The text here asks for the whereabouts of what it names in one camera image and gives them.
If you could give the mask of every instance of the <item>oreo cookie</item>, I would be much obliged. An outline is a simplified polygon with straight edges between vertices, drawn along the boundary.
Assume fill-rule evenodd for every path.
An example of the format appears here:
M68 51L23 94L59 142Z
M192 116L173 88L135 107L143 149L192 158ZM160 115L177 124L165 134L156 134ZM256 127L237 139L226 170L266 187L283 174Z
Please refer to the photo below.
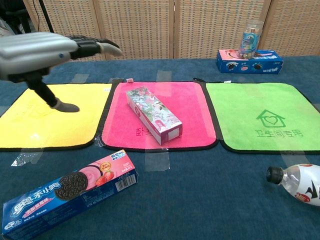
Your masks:
M88 186L88 179L82 172L72 172L60 178L61 187L54 190L54 194L64 201L69 201L84 191Z

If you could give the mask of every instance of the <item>table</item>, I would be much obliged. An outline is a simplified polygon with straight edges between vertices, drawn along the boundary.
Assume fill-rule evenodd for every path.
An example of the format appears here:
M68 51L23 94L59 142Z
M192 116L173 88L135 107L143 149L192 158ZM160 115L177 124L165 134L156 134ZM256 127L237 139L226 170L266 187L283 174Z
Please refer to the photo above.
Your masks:
M70 62L54 68L45 82L70 83L76 74L88 75L87 83L107 83L110 78L151 82L157 76L171 81L196 77L207 82L280 82L295 86L319 108L319 64L319 56L285 57L281 73L273 75L219 73L215 59ZM24 89L24 83L0 82L0 110L10 106ZM11 164L23 153L0 152L0 202L112 152L94 144L47 151L40 153L34 164L16 167ZM302 204L282 186L266 181L269 166L320 165L319 155L238 154L219 143L208 150L161 153L159 159L169 157L170 168L146 171L151 153L128 154L139 173L137 184L36 239L320 239L320 208Z

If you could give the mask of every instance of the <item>plastic bottle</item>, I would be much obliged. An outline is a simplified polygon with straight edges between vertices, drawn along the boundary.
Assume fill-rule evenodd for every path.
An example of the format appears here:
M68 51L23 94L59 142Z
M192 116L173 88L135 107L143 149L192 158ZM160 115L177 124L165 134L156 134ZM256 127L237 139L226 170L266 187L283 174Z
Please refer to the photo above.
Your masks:
M282 169L270 166L266 173L270 183L282 185L301 202L320 206L320 166L297 164Z
M249 20L246 23L238 52L239 57L244 59L251 59L254 57L258 48L263 26L264 22L260 20Z

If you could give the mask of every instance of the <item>blue product box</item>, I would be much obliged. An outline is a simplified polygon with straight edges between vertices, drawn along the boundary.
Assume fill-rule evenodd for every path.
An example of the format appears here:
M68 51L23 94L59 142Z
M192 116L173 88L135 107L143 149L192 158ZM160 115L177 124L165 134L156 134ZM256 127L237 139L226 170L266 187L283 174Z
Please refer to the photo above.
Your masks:
M284 60L273 50L257 50L251 59L239 58L238 50L220 49L216 64L221 73L278 74Z
M4 240L29 240L137 183L124 150L3 204Z

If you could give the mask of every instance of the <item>woven panel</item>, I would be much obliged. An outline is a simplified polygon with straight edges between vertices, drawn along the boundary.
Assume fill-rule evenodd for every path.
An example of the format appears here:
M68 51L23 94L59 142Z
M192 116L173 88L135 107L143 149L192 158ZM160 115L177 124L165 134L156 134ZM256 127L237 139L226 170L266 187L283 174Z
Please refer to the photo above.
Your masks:
M123 51L115 59L173 57L173 0L95 0L95 7L102 37Z
M264 0L176 0L175 58L215 58L238 49L247 20L261 20Z
M32 20L32 23L34 25L34 28L38 30L38 15L40 19L40 26L39 26L39 32L50 32L45 16L42 12L39 0L23 0L25 8L27 9L29 16Z
M56 34L101 37L93 0L43 0L43 2ZM104 55L96 54L77 61L104 59Z
M271 4L261 47L281 56L320 53L320 1L278 0Z

